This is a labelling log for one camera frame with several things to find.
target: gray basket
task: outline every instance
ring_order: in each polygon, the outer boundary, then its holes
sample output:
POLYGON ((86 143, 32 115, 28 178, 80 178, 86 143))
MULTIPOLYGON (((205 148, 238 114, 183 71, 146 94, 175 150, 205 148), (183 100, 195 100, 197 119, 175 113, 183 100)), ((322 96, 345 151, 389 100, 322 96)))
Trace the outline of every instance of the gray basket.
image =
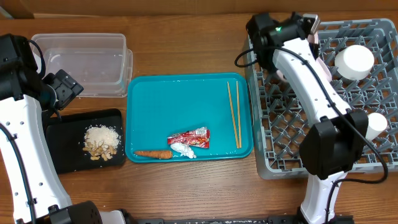
MULTIPOLYGON (((388 128, 373 143, 387 162, 389 170, 398 170, 398 36, 389 19, 322 22, 318 31, 320 57, 329 67, 336 92, 354 109, 378 112, 388 120, 388 128), (363 45, 375 57, 368 77, 346 80, 334 66, 335 55, 350 45, 363 45)), ((245 49, 252 48, 248 40, 245 49)), ((251 52, 245 63, 256 59, 251 52)), ((257 171, 263 179, 306 177, 299 145, 309 127, 304 110, 289 84, 265 74, 258 65, 245 68, 253 115, 254 150, 257 171)), ((382 172, 368 147, 351 172, 382 172)))

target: transparent container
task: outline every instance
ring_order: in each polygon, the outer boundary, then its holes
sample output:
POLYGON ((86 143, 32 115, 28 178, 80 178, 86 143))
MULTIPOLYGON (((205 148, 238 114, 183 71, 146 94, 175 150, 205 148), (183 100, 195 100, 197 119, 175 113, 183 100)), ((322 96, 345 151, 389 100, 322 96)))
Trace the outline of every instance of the transparent container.
POLYGON ((46 74, 63 69, 84 87, 79 96, 127 95, 132 52, 123 34, 36 34, 32 40, 43 51, 46 74))

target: teal tray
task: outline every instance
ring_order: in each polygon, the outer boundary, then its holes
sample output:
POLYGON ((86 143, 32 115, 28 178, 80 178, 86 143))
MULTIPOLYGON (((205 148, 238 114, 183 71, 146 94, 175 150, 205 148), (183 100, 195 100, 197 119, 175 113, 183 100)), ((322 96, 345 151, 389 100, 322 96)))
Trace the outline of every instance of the teal tray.
POLYGON ((237 73, 161 75, 133 79, 127 93, 126 154, 133 162, 183 162, 237 159, 253 148, 251 112, 245 79, 237 73), (239 83, 242 148, 237 149, 229 107, 231 88, 236 127, 236 81, 239 83), (172 150, 171 134, 206 126, 210 147, 192 147, 196 159, 173 152, 171 159, 137 156, 134 151, 172 150))

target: red wrapper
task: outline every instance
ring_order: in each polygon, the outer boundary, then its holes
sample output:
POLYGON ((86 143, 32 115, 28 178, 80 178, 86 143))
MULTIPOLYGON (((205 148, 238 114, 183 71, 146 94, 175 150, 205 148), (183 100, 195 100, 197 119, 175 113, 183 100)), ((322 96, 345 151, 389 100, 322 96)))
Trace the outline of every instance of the red wrapper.
POLYGON ((173 134, 167 138, 167 144, 184 143, 189 146, 209 148, 210 130, 206 127, 198 128, 193 131, 173 134))

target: black tray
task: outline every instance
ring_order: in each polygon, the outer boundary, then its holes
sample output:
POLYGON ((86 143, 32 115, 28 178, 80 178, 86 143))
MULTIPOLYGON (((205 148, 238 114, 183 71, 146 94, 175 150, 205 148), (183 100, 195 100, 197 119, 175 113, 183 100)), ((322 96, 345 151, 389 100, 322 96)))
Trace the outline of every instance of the black tray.
POLYGON ((118 109, 62 116, 62 121, 51 118, 45 128, 45 138, 57 173, 123 164, 126 153, 122 125, 122 116, 118 109), (90 125, 113 127, 121 136, 118 152, 112 159, 106 162, 102 158, 92 161, 90 153, 83 151, 85 133, 90 125))

